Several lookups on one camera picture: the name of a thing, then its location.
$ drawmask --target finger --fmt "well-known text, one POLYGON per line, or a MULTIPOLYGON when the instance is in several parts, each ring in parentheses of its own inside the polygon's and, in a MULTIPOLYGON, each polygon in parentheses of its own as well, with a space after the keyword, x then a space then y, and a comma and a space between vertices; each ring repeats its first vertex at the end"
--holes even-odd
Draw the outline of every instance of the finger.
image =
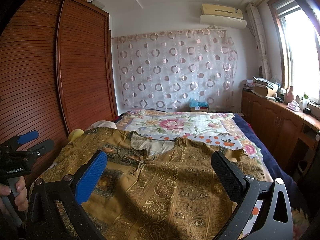
POLYGON ((11 193, 11 189, 8 186, 0 184, 0 195, 1 196, 9 196, 11 193))
POLYGON ((26 182, 24 177, 19 177, 19 181, 16 183, 16 188, 18 192, 21 192, 26 187, 26 182))
POLYGON ((8 212, 7 208, 5 207, 2 199, 0 198, 0 210, 3 214, 6 214, 7 216, 10 216, 10 213, 8 212))
POLYGON ((27 199, 24 201, 23 204, 21 204, 20 206, 18 206, 18 210, 19 210, 19 211, 26 211, 27 208, 28 208, 28 200, 27 200, 27 199))
POLYGON ((14 202, 15 202, 15 204, 16 204, 17 207, 18 207, 18 206, 22 205, 22 204, 25 202, 26 199, 27 199, 27 189, 24 188, 24 189, 19 193, 19 195, 16 196, 14 202))

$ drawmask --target golden patterned cloth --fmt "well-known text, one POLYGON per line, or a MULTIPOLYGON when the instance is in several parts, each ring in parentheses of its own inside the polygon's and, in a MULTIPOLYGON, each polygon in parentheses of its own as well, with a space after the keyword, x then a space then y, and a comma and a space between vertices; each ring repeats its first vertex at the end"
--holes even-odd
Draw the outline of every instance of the golden patterned cloth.
MULTIPOLYGON (((261 166, 243 150, 226 150, 186 138, 158 141, 135 132, 95 128, 64 147, 46 182, 74 174, 96 150, 108 155, 105 171, 82 206, 106 239, 212 239, 232 213, 211 167, 221 150, 244 174, 263 180, 261 166)), ((58 203, 67 228, 72 226, 58 203)))

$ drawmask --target cardboard box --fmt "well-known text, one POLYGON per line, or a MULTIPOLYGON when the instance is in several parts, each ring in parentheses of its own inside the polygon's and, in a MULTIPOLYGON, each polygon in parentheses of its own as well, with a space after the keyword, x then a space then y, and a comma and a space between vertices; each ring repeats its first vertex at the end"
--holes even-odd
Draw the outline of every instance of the cardboard box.
POLYGON ((206 113, 209 112, 209 108, 208 107, 200 107, 199 110, 196 110, 195 107, 191 107, 190 110, 191 110, 191 112, 206 112, 206 113))
POLYGON ((263 97, 273 97, 274 94, 277 93, 276 89, 263 88, 259 86, 254 86, 254 91, 263 97))

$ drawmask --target curtain rod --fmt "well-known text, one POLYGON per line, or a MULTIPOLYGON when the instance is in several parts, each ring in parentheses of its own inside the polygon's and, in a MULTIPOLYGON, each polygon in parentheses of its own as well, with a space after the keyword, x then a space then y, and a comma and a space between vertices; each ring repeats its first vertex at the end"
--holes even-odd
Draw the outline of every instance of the curtain rod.
POLYGON ((126 37, 126 36, 134 36, 134 35, 144 35, 149 33, 166 33, 166 32, 183 32, 183 31, 202 31, 202 30, 215 30, 215 31, 227 31, 225 28, 211 25, 208 28, 203 29, 183 29, 183 30, 170 30, 170 31, 159 31, 159 32, 148 32, 148 33, 135 33, 135 34, 129 34, 129 35, 121 35, 117 37, 111 37, 112 39, 119 38, 119 37, 126 37))

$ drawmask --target floral bedspread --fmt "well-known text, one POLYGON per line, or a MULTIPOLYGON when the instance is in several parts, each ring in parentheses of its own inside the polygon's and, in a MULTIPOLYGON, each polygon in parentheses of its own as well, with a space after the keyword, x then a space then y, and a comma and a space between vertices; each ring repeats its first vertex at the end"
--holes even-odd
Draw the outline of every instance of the floral bedspread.
POLYGON ((260 149, 237 127, 233 117, 232 113, 165 113, 142 109, 128 111, 116 125, 118 129, 136 131, 153 139, 172 140, 181 136, 232 150, 242 148, 263 165, 260 149))

